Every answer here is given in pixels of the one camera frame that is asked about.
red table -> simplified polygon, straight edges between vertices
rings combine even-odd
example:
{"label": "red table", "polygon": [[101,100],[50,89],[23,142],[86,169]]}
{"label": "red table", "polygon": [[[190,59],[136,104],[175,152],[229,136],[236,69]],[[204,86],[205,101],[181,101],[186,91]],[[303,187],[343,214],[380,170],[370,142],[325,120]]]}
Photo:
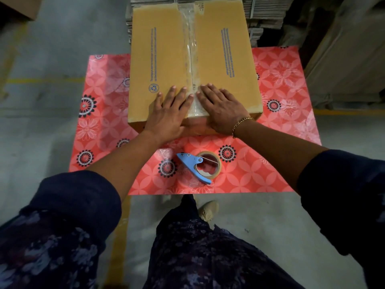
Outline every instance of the red table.
{"label": "red table", "polygon": [[[296,47],[253,48],[264,104],[260,123],[321,144]],[[137,133],[127,124],[131,56],[95,55],[89,59],[70,171],[82,170]],[[211,185],[195,178],[176,153],[215,152],[221,173]],[[257,152],[225,136],[180,138],[158,149],[143,166],[129,194],[250,193],[292,191]]]}

floral shirt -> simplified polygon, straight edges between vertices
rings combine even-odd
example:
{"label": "floral shirt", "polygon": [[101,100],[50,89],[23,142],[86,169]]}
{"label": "floral shirt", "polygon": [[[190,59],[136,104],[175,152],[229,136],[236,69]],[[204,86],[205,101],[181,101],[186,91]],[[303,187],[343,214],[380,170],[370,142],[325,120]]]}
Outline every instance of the floral shirt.
{"label": "floral shirt", "polygon": [[[383,288],[385,162],[328,150],[310,161],[297,187],[321,233],[363,267],[369,288]],[[0,289],[93,288],[120,216],[115,188],[92,171],[44,179],[30,204],[0,227]],[[145,288],[302,287],[253,245],[190,220],[156,237]]]}

leg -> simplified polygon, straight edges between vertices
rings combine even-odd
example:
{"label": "leg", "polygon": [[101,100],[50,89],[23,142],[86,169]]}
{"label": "leg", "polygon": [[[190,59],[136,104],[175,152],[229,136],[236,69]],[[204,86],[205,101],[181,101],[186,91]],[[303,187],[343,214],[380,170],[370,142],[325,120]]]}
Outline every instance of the leg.
{"label": "leg", "polygon": [[200,219],[198,208],[192,194],[183,195],[180,205],[171,209],[166,216],[163,217],[158,227],[156,228],[156,235],[162,233],[169,224],[173,222],[185,222],[188,220]]}

gold bracelet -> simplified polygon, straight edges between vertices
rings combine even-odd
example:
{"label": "gold bracelet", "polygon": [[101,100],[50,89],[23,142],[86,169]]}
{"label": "gold bracelet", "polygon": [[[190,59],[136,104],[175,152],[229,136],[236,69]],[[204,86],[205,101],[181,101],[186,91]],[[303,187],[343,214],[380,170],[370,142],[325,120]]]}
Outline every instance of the gold bracelet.
{"label": "gold bracelet", "polygon": [[235,132],[236,127],[239,126],[239,124],[240,124],[241,122],[243,122],[243,121],[245,121],[245,120],[247,120],[247,119],[253,119],[253,118],[252,118],[252,117],[244,117],[242,120],[240,120],[238,123],[235,124],[235,126],[233,127],[233,138],[235,138],[234,132]]}

concrete floor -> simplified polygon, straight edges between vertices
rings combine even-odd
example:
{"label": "concrete floor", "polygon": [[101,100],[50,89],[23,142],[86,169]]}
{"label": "concrete floor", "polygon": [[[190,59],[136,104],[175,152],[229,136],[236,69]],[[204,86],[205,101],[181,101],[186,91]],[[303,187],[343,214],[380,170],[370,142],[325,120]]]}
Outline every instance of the concrete floor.
{"label": "concrete floor", "polygon": [[[47,176],[68,170],[88,56],[127,53],[126,0],[44,0],[18,46],[19,56],[0,104],[0,223],[14,216]],[[4,47],[0,37],[0,46]],[[57,78],[55,83],[44,79]],[[323,145],[385,160],[385,117],[317,116]],[[301,208],[295,193],[206,194],[220,203],[214,223],[256,245],[306,288],[365,288],[362,270],[342,257]],[[125,284],[140,288],[147,275],[155,228],[178,199],[134,196],[125,252]],[[108,267],[100,258],[99,283]]]}

